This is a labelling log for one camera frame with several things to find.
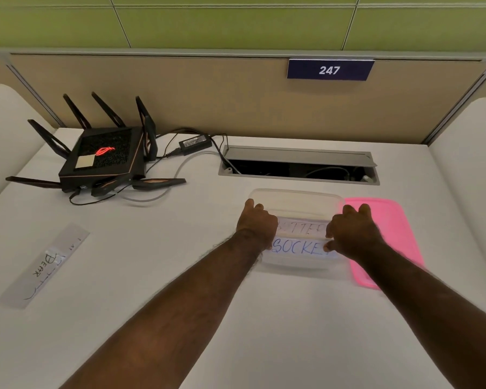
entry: forearm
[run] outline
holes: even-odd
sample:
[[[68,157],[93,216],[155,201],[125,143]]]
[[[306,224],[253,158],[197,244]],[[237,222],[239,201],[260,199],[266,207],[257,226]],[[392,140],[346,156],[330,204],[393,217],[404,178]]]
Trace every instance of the forearm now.
[[[63,387],[180,386],[260,252],[250,232],[236,232],[160,291]]]
[[[486,313],[387,245],[359,264],[456,389],[486,388]]]

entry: person's left hand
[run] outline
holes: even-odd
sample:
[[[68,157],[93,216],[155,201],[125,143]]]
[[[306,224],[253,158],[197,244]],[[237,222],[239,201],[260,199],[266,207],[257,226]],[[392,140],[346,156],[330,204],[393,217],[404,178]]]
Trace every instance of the person's left hand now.
[[[277,231],[278,219],[269,214],[261,203],[254,207],[254,200],[248,199],[241,212],[236,232],[251,232],[259,243],[261,251],[272,248]]]

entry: dark blue number plate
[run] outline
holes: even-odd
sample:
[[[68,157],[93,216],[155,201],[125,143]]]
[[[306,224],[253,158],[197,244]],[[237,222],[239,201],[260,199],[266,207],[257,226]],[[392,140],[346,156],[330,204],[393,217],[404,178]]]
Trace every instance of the dark blue number plate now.
[[[288,79],[367,80],[373,60],[288,61]]]

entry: desk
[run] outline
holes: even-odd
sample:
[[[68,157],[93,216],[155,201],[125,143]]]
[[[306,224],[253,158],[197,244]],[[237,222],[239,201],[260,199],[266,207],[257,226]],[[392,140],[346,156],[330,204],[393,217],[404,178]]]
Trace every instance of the desk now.
[[[79,130],[59,129],[72,146]],[[162,149],[168,137],[158,140]],[[170,146],[174,148],[178,137]],[[156,291],[234,230],[256,188],[393,199],[428,268],[486,310],[486,263],[427,146],[231,137],[231,144],[370,151],[380,186],[219,176],[219,158],[150,205],[76,207],[57,190],[0,195],[0,294],[69,222],[91,232],[25,310],[0,306],[0,389],[56,388]],[[172,177],[183,157],[152,177]],[[56,180],[45,145],[19,176]],[[147,193],[153,196],[158,192]],[[182,388],[450,388],[382,293],[349,281],[251,272]]]

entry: green wall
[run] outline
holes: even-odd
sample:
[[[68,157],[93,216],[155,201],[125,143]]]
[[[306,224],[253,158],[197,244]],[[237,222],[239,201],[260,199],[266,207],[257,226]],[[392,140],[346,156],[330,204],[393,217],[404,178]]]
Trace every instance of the green wall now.
[[[130,45],[486,52],[486,0],[0,0],[0,46]]]

